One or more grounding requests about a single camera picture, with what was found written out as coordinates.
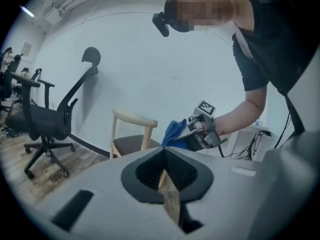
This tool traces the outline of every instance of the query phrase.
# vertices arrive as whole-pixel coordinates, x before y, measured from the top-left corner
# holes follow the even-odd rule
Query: chair base
[[[37,149],[33,154],[32,158],[24,168],[24,173],[28,176],[29,179],[34,178],[34,174],[30,171],[31,166],[41,157],[43,153],[45,153],[48,157],[50,157],[61,169],[62,175],[65,178],[69,177],[69,172],[66,167],[60,162],[60,160],[55,156],[52,152],[53,149],[70,147],[71,151],[76,151],[74,145],[72,143],[51,143],[48,138],[41,136],[42,142],[39,143],[30,143],[24,144],[25,152],[30,153],[30,149]]]

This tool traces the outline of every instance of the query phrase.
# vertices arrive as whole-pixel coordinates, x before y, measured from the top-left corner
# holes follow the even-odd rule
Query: ceiling light
[[[31,11],[29,11],[27,8],[25,8],[24,6],[20,5],[20,8],[22,11],[24,11],[26,14],[28,14],[29,16],[31,16],[32,18],[35,16]]]

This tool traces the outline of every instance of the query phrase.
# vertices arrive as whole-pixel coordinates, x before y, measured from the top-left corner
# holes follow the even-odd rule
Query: white wall
[[[22,56],[17,73],[19,74],[23,68],[29,68],[33,74],[36,68],[33,68],[33,62],[35,61],[38,51],[45,39],[44,34],[38,28],[31,24],[26,19],[24,14],[21,14],[15,23],[12,25],[8,32],[6,39],[2,45],[1,51],[4,52],[6,48],[12,47],[15,56],[21,54],[25,43],[32,45],[28,56]]]
[[[171,29],[163,37],[152,15],[163,10],[164,1],[92,0],[47,34],[35,67],[43,69],[41,79],[55,84],[50,93],[54,109],[89,68],[81,63],[84,50],[96,47],[101,53],[98,76],[75,95],[72,133],[78,138],[109,151],[112,108],[121,107],[158,120],[152,138],[161,142],[170,121],[190,116],[201,99],[217,107],[215,116],[244,100],[230,33]],[[273,95],[278,94],[270,94],[271,109]],[[43,96],[41,86],[33,98],[44,105]],[[267,126],[274,122],[269,107],[262,116]],[[117,126],[116,137],[143,133],[126,123]]]

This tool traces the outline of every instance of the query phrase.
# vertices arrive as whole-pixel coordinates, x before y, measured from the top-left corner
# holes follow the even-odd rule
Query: wall socket
[[[55,109],[55,103],[50,101],[49,102],[49,109],[54,110]]]

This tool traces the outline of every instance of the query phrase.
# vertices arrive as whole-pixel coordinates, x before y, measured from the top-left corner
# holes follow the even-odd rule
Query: wooden chair
[[[124,109],[113,109],[113,123],[111,130],[110,159],[125,156],[140,150],[160,147],[161,144],[151,139],[152,130],[158,126],[158,121],[128,112]],[[133,135],[115,139],[117,119],[129,124],[145,127],[144,135]]]

